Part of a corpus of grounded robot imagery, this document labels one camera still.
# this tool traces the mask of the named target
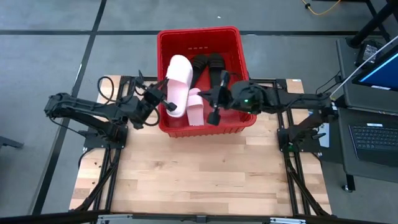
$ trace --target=red plastic bin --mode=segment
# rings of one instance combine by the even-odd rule
[[[184,55],[191,60],[195,55],[219,53],[225,60],[226,69],[231,75],[229,88],[240,80],[248,80],[249,75],[244,61],[243,48],[239,30],[236,27],[214,27],[202,29],[164,30],[157,36],[157,78],[166,77],[167,67],[173,55]],[[200,76],[196,87],[202,91],[210,89],[208,68]],[[211,107],[205,105],[205,123]],[[207,134],[238,133],[256,122],[256,116],[235,110],[220,110],[221,120],[218,126],[189,126],[185,114],[181,118],[170,117],[163,105],[159,106],[159,128],[170,137],[200,136]]]

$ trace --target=slipper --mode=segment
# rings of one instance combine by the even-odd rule
[[[203,117],[203,100],[197,95],[200,89],[193,88],[189,91],[187,103],[188,123],[190,126],[205,125]]]
[[[225,70],[225,61],[223,56],[214,53],[208,58],[209,75],[211,88],[220,86],[221,84],[221,71]]]
[[[203,73],[207,66],[206,55],[196,55],[192,60],[193,77],[191,82],[191,89],[195,87],[200,75]]]
[[[167,101],[174,103],[177,108],[167,110],[167,114],[173,118],[181,118],[187,108],[189,87],[192,82],[191,62],[182,55],[174,55],[167,68]]]

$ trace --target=wood plank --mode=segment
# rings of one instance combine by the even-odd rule
[[[118,87],[120,76],[110,77]],[[291,92],[303,91],[301,82],[287,80],[287,84]],[[110,95],[109,82],[103,82],[101,89]],[[106,100],[99,96],[98,101]],[[295,123],[308,116],[306,110],[293,114]],[[155,121],[155,114],[150,118]],[[111,211],[291,215],[284,160],[276,138],[278,127],[276,114],[263,113],[241,133],[175,139],[157,126],[135,130],[129,124]],[[97,149],[83,158],[70,208],[79,206],[93,190],[103,155],[104,150]],[[302,165],[308,189],[330,211],[319,162],[312,155],[302,154]],[[101,208],[107,189],[106,185]],[[298,189],[296,194],[301,203]]]

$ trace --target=cable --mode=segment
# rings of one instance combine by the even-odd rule
[[[87,153],[91,152],[91,150],[92,150],[92,149],[87,149],[87,150],[79,157],[79,162],[77,163],[77,169],[80,168],[81,160],[83,159],[83,157],[84,157]]]
[[[289,109],[292,104],[294,104],[295,102],[297,102],[298,100],[325,100],[327,99],[329,96],[325,96],[323,98],[319,98],[319,99],[303,99],[303,95],[300,95],[298,97],[296,97],[296,99],[292,100],[290,103],[287,104],[287,106],[285,107],[285,110]]]
[[[341,2],[341,0],[338,0],[334,5],[332,5],[331,8],[329,8],[328,10],[326,10],[325,12],[321,12],[321,13],[316,13],[311,9],[311,4],[310,3],[306,3],[304,0],[301,0],[304,4],[305,4],[305,8],[310,10],[310,12],[312,12],[312,14],[316,15],[316,16],[321,16],[326,14],[328,11],[332,10],[335,6],[337,6],[337,4],[339,4]]]
[[[330,81],[332,81],[336,76],[338,76],[338,74],[341,72],[341,70],[339,70],[338,72],[337,72],[337,74],[334,76],[334,77],[332,77],[331,79],[329,79],[325,84],[323,84],[322,86],[320,86],[320,87],[318,87],[317,88],[317,90],[315,90],[315,94],[318,94],[318,90],[320,89],[320,88],[322,88],[322,87],[324,87],[326,84],[328,84]]]
[[[111,91],[111,98],[108,98],[107,96],[105,96],[104,94],[103,94],[103,92],[101,91],[101,80],[103,80],[103,79],[107,79],[107,80],[109,80],[110,82],[111,82],[111,85],[112,85],[112,91]],[[101,78],[99,78],[98,79],[98,81],[97,81],[97,90],[98,90],[98,93],[105,99],[105,100],[107,100],[107,102],[106,103],[104,103],[104,105],[107,105],[109,102],[117,102],[117,100],[112,100],[112,98],[113,98],[113,93],[114,93],[114,83],[113,83],[113,81],[112,81],[112,79],[110,78],[110,77],[101,77]]]
[[[143,121],[143,120],[140,119],[140,121],[141,121],[144,125],[146,125],[146,126],[150,126],[150,127],[157,126],[157,125],[159,124],[159,122],[160,122],[159,110],[157,110],[156,107],[154,107],[153,109],[154,109],[154,111],[155,111],[155,113],[156,113],[156,116],[157,116],[157,120],[156,120],[155,123],[149,124],[149,123],[147,123],[147,122],[145,122],[145,121]]]
[[[375,52],[372,56],[370,56],[368,59],[366,59],[366,61],[364,61],[358,68],[356,68],[356,70],[351,74],[351,75],[349,75],[349,77],[347,77],[344,81],[343,81],[343,83],[340,85],[340,86],[338,86],[337,87],[337,89],[335,89],[334,91],[333,91],[333,93],[331,93],[331,95],[330,95],[330,98],[331,98],[331,96],[333,96],[336,92],[337,92],[337,90],[338,89],[340,89],[364,64],[366,64],[366,62],[368,62],[369,60],[371,60],[373,57],[375,57],[380,51],[382,51],[384,48],[386,48],[388,45],[390,45],[394,40],[396,40],[396,39],[398,39],[398,35],[396,36],[396,37],[394,37],[392,40],[390,40],[390,42],[388,42],[388,43],[386,43],[382,48],[380,48],[377,52]]]
[[[317,156],[314,152],[311,152],[311,154],[312,154],[315,158],[318,159],[319,163],[320,163],[321,166],[322,166],[322,161],[321,161],[321,159],[319,158],[319,156]]]
[[[333,88],[333,87],[335,87],[337,84],[339,84],[339,83],[341,83],[342,81],[340,81],[340,82],[336,82],[335,84],[333,84],[331,87],[329,87],[329,88],[327,88],[325,91],[323,91],[322,93],[326,93],[327,91],[329,91],[331,88]]]
[[[59,126],[61,126],[61,127],[63,127],[63,128],[66,128],[66,129],[68,129],[68,130],[73,131],[73,132],[76,133],[76,134],[79,134],[79,135],[81,135],[81,136],[83,136],[83,137],[86,137],[84,134],[79,133],[78,131],[73,130],[72,128],[66,127],[66,126],[63,125],[63,124],[60,124],[60,123],[55,122],[55,121],[54,121],[53,119],[51,119],[50,117],[49,117],[49,119],[50,119],[50,121],[53,122],[54,124],[57,124],[57,125],[59,125]]]

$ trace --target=blue screen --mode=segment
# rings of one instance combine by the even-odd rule
[[[360,79],[359,82],[381,87],[398,88],[398,54],[393,55],[369,75]]]

